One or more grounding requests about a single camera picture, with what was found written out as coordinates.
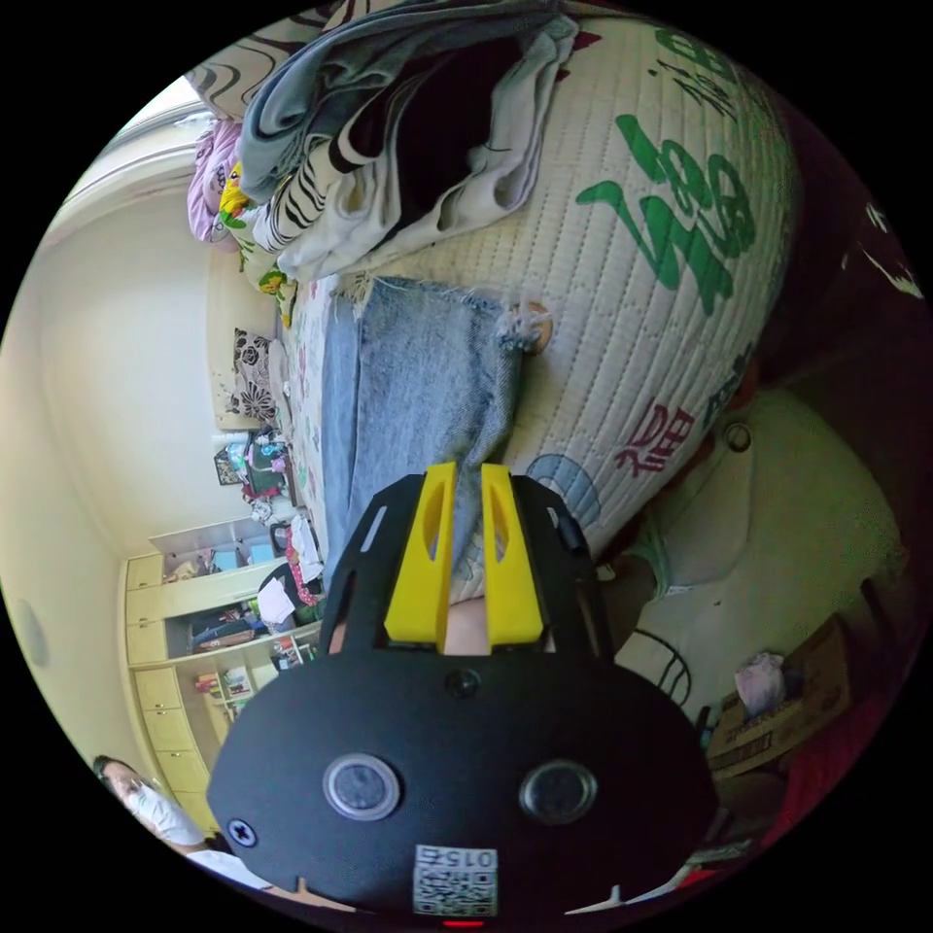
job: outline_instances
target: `storage box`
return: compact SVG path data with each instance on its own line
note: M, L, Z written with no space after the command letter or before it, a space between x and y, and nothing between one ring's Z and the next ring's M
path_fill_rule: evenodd
M774 711L746 721L737 693L723 701L707 749L716 780L744 774L778 758L848 708L847 636L838 617L830 618L789 654L784 668L801 673L801 692Z

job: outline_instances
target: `quilted mattress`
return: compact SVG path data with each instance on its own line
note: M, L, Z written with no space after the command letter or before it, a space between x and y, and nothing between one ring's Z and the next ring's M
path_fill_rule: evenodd
M372 270L545 315L503 461L559 492L595 553L694 453L781 285L797 170L738 65L638 20L582 22L529 202ZM479 532L451 602L483 593Z

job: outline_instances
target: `qr code label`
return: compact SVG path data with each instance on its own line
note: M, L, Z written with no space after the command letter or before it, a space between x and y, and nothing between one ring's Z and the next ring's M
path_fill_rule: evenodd
M415 914L495 916L498 870L494 848L416 846Z

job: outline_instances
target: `window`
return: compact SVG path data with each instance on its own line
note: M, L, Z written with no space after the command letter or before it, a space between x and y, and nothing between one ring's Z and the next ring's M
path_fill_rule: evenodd
M186 78L173 81L162 93L157 94L117 135L138 126L152 118L160 117L169 111L190 105L202 106L200 98L194 93Z

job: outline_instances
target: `red chinese character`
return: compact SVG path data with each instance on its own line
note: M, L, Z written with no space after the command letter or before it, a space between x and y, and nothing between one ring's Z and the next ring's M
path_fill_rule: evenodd
M655 404L653 399L625 449L616 454L616 468L621 469L631 461L632 475L636 479L643 471L660 473L690 436L694 421L682 408L678 408L672 417L665 405Z

